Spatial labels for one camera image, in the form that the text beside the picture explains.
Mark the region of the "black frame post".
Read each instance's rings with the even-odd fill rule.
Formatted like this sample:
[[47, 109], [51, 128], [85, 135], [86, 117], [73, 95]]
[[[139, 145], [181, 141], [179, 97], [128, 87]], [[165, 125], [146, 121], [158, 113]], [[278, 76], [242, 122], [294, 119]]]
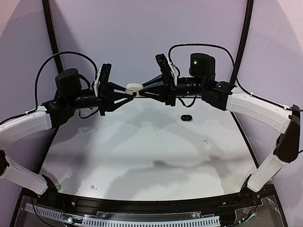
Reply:
[[[50, 1], [42, 0], [42, 5], [43, 5], [43, 12], [45, 17], [45, 25], [48, 33], [52, 54], [57, 54], [59, 52], [59, 49], [58, 49], [58, 43], [53, 26], [53, 17], [52, 17]], [[57, 72], [60, 74], [63, 71], [63, 64], [60, 56], [54, 57], [54, 62]]]
[[243, 58], [243, 54], [245, 51], [249, 30], [250, 30], [250, 22], [251, 22], [251, 17], [252, 17], [253, 5], [254, 5], [254, 0], [247, 0], [240, 42], [239, 42], [236, 60], [235, 60], [235, 67], [232, 71], [232, 75], [230, 78], [230, 83], [232, 83], [232, 84], [236, 83], [236, 79], [237, 79], [237, 76], [238, 76], [238, 73], [240, 70], [240, 66], [241, 66], [241, 62], [242, 62], [242, 58]]

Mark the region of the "small green circuit board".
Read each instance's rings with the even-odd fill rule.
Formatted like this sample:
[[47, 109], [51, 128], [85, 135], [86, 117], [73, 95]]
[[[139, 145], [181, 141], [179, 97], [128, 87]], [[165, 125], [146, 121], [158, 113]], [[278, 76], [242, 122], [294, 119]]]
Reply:
[[66, 223], [66, 224], [75, 224], [78, 221], [75, 217], [73, 217], [72, 215], [66, 214], [66, 213], [62, 214], [61, 220], [63, 223]]

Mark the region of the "black earbud charging case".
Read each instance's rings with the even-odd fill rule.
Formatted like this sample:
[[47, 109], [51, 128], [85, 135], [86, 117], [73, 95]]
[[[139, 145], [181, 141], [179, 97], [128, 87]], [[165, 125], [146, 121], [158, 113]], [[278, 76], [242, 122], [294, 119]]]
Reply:
[[192, 119], [193, 119], [193, 117], [189, 114], [184, 114], [181, 116], [181, 120], [185, 121], [185, 122], [191, 121]]

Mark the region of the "black right frame post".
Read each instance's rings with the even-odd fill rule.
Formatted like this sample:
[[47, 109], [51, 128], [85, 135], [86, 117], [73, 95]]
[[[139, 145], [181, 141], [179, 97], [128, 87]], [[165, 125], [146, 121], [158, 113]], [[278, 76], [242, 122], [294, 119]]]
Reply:
[[250, 22], [251, 22], [251, 17], [252, 17], [253, 5], [254, 5], [254, 0], [247, 0], [240, 42], [239, 42], [236, 60], [235, 60], [235, 67], [232, 71], [232, 75], [230, 78], [230, 83], [232, 83], [232, 84], [236, 83], [236, 79], [237, 79], [237, 76], [238, 76], [238, 73], [240, 70], [240, 66], [241, 66], [241, 62], [242, 62], [242, 58], [243, 58], [243, 54], [245, 51], [249, 30], [250, 30]]

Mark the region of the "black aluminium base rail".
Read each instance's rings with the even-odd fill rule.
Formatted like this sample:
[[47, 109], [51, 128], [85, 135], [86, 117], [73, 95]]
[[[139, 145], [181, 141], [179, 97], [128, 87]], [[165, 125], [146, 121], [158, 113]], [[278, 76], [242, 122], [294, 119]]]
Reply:
[[37, 196], [28, 189], [23, 189], [21, 194], [33, 199], [38, 205], [77, 215], [96, 215], [101, 212], [164, 214], [200, 211], [202, 214], [222, 215], [225, 220], [231, 222], [235, 219], [236, 209], [257, 208], [260, 210], [266, 205], [270, 205], [275, 210], [280, 210], [279, 199], [272, 184], [266, 185], [258, 193], [241, 191], [221, 196], [172, 201], [122, 201], [95, 199], [64, 193]]

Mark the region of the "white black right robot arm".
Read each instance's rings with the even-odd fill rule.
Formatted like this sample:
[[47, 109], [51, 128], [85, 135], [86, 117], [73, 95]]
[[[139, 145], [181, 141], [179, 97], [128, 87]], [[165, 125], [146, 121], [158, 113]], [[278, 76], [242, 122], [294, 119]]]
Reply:
[[200, 97], [211, 106], [232, 113], [243, 114], [273, 129], [280, 135], [255, 172], [249, 175], [244, 188], [258, 192], [286, 164], [299, 156], [301, 120], [299, 107], [275, 105], [228, 82], [215, 81], [215, 58], [203, 53], [190, 55], [189, 77], [180, 78], [169, 58], [156, 55], [161, 75], [143, 84], [139, 95], [175, 106], [176, 99]]

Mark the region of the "black left frame post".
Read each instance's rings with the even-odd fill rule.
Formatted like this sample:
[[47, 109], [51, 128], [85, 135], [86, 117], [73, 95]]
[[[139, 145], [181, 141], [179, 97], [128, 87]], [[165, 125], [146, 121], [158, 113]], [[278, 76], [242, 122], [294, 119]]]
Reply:
[[[50, 1], [42, 0], [42, 5], [43, 5], [43, 12], [45, 17], [45, 25], [48, 33], [52, 54], [57, 54], [59, 52], [59, 49], [58, 49], [58, 43], [53, 26], [53, 17], [52, 17]], [[60, 56], [54, 57], [54, 62], [57, 72], [60, 74], [63, 71], [63, 64]]]

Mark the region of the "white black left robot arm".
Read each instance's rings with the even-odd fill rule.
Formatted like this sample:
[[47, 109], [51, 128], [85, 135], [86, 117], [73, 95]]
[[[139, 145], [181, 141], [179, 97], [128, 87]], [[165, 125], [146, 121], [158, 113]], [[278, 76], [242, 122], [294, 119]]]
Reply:
[[75, 68], [67, 69], [55, 77], [59, 96], [45, 102], [20, 117], [0, 126], [0, 177], [27, 188], [38, 195], [56, 191], [52, 180], [36, 174], [13, 161], [4, 151], [13, 142], [39, 131], [56, 128], [68, 122], [75, 110], [97, 108], [100, 115], [113, 112], [133, 100], [126, 89], [109, 82], [110, 64], [104, 64], [97, 72], [94, 88], [82, 89], [84, 77]]

